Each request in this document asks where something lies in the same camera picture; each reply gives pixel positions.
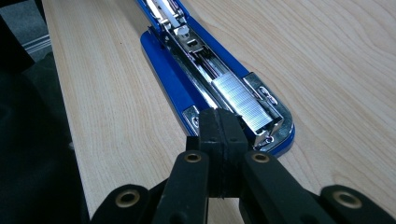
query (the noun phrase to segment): long-reach stapler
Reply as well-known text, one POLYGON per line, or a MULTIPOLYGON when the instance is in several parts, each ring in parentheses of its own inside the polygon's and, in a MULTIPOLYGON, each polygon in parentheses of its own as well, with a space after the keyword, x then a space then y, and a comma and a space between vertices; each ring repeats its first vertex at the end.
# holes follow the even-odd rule
POLYGON ((249 143, 280 156, 290 149, 289 110, 178 0, 138 0, 152 26, 141 42, 168 99, 189 135, 199 132, 200 111, 222 108, 240 120, 249 143))

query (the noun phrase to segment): stapler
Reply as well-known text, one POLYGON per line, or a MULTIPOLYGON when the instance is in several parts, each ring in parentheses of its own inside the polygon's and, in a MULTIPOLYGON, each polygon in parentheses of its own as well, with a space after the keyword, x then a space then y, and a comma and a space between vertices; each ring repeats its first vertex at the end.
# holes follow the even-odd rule
POLYGON ((168 100, 189 135, 199 133, 199 113, 233 112, 250 145, 280 156, 291 147, 291 113, 178 0, 137 0, 151 22, 141 43, 168 100))

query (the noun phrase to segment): light wood desk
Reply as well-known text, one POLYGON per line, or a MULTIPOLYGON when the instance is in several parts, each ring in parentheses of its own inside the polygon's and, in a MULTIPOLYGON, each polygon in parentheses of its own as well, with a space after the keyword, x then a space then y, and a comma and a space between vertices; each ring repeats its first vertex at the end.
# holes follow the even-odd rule
MULTIPOLYGON (((396 216, 396 2, 212 1, 184 5, 289 107, 282 164, 307 189, 341 184, 396 216)), ((132 0, 44 1, 92 214, 114 188, 168 177, 185 133, 139 42, 132 0)), ((211 200, 210 223, 242 222, 211 200)))

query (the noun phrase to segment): wood grain surface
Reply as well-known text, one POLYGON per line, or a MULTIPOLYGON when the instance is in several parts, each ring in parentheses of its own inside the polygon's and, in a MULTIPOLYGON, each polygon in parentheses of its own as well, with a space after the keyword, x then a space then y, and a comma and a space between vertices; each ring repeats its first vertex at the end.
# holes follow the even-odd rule
MULTIPOLYGON (((280 158, 305 187, 340 184, 396 217, 396 1, 184 0, 290 109, 280 158)), ((130 0, 44 1, 91 216, 116 187, 169 176, 185 136, 139 42, 130 0)), ((241 223, 237 200, 211 200, 209 223, 241 223)))

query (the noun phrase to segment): clamp jaw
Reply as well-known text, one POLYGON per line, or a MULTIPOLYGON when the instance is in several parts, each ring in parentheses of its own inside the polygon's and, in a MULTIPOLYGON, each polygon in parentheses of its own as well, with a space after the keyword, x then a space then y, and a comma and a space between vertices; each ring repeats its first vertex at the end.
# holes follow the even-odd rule
POLYGON ((223 108, 239 118, 256 150, 280 156, 290 149, 289 110, 254 73, 238 62, 178 0, 138 0, 152 26, 141 43, 169 101, 189 135, 199 113, 223 108))
POLYGON ((113 190, 91 224, 206 223, 208 198, 239 198, 245 223, 396 223, 354 189, 305 189, 271 154, 248 145, 230 111, 200 113, 199 137, 188 137, 168 179, 153 189, 113 190))

